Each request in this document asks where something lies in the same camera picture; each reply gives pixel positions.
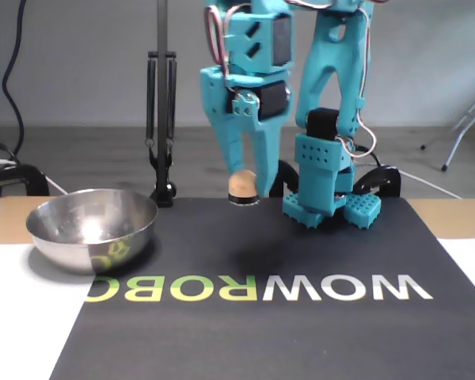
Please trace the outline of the teal gripper black servo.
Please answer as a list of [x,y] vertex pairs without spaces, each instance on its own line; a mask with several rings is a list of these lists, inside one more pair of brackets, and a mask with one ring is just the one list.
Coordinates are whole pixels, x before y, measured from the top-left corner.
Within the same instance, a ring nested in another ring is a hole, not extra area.
[[274,117],[291,111],[287,73],[225,76],[211,66],[200,71],[200,87],[229,174],[245,169],[242,136],[247,134],[253,143],[256,192],[266,196],[278,170],[281,120]]

